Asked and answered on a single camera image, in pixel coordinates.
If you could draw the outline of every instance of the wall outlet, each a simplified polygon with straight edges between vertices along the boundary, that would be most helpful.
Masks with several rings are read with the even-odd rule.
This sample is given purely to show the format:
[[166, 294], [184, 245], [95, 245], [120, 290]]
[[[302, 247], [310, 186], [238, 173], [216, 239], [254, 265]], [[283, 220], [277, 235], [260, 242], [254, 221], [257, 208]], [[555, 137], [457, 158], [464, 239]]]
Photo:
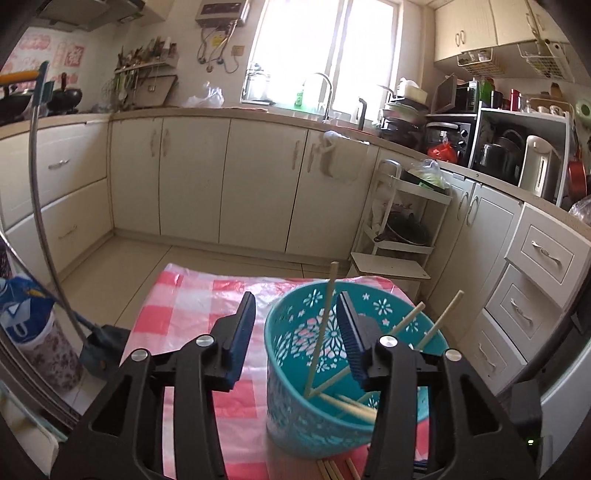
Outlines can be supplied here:
[[244, 55], [244, 45], [234, 45], [232, 47], [233, 57], [242, 57]]

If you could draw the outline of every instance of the upper cabinet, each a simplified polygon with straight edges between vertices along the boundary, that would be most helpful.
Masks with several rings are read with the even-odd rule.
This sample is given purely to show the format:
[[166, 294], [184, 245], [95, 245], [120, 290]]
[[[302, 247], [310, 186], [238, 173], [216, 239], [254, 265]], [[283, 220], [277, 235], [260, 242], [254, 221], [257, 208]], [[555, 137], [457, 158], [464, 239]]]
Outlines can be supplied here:
[[435, 60], [497, 45], [489, 0], [454, 0], [435, 11]]
[[568, 43], [546, 10], [535, 1], [530, 6], [531, 11], [526, 0], [491, 0], [499, 45], [533, 41], [536, 27], [544, 40]]

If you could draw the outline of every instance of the microwave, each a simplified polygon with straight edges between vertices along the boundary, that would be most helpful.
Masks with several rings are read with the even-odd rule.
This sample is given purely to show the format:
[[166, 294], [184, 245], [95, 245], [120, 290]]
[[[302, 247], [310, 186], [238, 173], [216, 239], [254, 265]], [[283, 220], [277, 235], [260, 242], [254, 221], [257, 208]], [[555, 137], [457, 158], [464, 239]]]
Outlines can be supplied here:
[[474, 79], [462, 85], [450, 75], [435, 90], [431, 113], [477, 113], [480, 102], [480, 83]]

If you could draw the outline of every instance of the dish soap bottle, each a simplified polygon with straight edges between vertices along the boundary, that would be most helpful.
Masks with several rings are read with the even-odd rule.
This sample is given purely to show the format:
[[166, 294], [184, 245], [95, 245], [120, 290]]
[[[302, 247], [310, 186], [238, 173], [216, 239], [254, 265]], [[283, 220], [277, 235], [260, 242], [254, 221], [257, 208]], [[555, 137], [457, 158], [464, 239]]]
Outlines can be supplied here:
[[295, 96], [294, 108], [301, 109], [303, 103], [304, 103], [304, 86], [302, 85], [301, 90], [299, 92], [297, 92], [297, 95]]

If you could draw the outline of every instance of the pink checkered tablecloth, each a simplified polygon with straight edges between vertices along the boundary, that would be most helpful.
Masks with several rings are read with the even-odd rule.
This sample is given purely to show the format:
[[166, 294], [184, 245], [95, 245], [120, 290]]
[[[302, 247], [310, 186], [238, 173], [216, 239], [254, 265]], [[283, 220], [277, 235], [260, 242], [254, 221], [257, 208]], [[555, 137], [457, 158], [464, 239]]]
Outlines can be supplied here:
[[[380, 277], [348, 278], [388, 291], [411, 303], [392, 282]], [[256, 297], [256, 322], [246, 354], [242, 376], [229, 393], [213, 393], [217, 429], [230, 480], [301, 479], [322, 480], [315, 462], [295, 459], [280, 451], [267, 437], [267, 353], [263, 328], [267, 314], [285, 293], [309, 283], [303, 278], [227, 277], [200, 273], [169, 264], [158, 277], [131, 331], [123, 359], [137, 348], [153, 355], [181, 348], [215, 321], [236, 312], [242, 295]], [[173, 450], [173, 395], [164, 398], [164, 474], [175, 478]], [[428, 420], [417, 426], [415, 457], [425, 459], [428, 451]], [[351, 457], [363, 471], [367, 448], [336, 458], [346, 480], [352, 477], [345, 464]]]

